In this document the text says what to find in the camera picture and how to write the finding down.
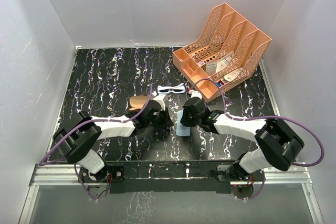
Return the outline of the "brown glasses case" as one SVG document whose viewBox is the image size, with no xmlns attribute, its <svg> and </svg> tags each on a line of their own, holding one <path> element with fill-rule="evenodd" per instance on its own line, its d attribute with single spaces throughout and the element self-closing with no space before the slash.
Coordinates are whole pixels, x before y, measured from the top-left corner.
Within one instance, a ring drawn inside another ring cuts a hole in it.
<svg viewBox="0 0 336 224">
<path fill-rule="evenodd" d="M 147 101 L 148 97 L 144 96 L 144 95 L 136 95 L 136 96 L 132 96 L 129 99 L 129 104 L 130 104 L 130 111 L 134 111 L 134 110 L 139 110 L 141 109 L 146 101 Z"/>
</svg>

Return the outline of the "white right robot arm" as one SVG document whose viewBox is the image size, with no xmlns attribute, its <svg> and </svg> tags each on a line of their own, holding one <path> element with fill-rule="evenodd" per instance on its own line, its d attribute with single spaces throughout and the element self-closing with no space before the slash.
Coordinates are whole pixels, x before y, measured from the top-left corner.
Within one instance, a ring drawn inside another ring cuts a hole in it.
<svg viewBox="0 0 336 224">
<path fill-rule="evenodd" d="M 231 119 L 223 111 L 210 110 L 198 97 L 184 103 L 180 122 L 185 127 L 199 126 L 206 132 L 258 144 L 258 149 L 241 154 L 225 171 L 216 171 L 233 180 L 247 180 L 255 171 L 268 167 L 287 171 L 304 147 L 303 140 L 283 119 Z"/>
</svg>

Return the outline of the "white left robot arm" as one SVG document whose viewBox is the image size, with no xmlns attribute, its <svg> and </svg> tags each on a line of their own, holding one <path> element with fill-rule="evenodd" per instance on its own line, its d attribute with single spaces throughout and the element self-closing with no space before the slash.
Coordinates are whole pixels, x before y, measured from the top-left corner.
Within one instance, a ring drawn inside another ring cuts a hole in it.
<svg viewBox="0 0 336 224">
<path fill-rule="evenodd" d="M 168 108 L 163 109 L 161 104 L 155 100 L 150 100 L 141 109 L 131 110 L 128 114 L 114 117 L 111 120 L 104 118 L 103 122 L 94 122 L 94 119 L 95 117 L 90 116 L 86 111 L 79 112 L 75 118 L 64 122 L 54 133 L 52 139 L 54 144 L 57 144 L 73 128 L 87 121 L 87 124 L 67 137 L 58 149 L 67 163 L 82 166 L 97 182 L 107 180 L 109 166 L 101 155 L 92 149 L 96 141 L 111 137 L 133 137 L 151 127 L 166 130 L 173 126 Z"/>
</svg>

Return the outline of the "light blue cleaning cloth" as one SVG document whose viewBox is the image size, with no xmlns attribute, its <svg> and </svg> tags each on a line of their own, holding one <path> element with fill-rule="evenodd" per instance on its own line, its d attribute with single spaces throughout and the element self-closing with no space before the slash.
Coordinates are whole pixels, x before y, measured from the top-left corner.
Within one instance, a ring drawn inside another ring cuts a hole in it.
<svg viewBox="0 0 336 224">
<path fill-rule="evenodd" d="M 190 136 L 190 127 L 183 126 L 181 123 L 181 119 L 183 116 L 183 110 L 180 110 L 177 113 L 177 121 L 176 121 L 176 135 L 182 137 L 189 137 Z"/>
</svg>

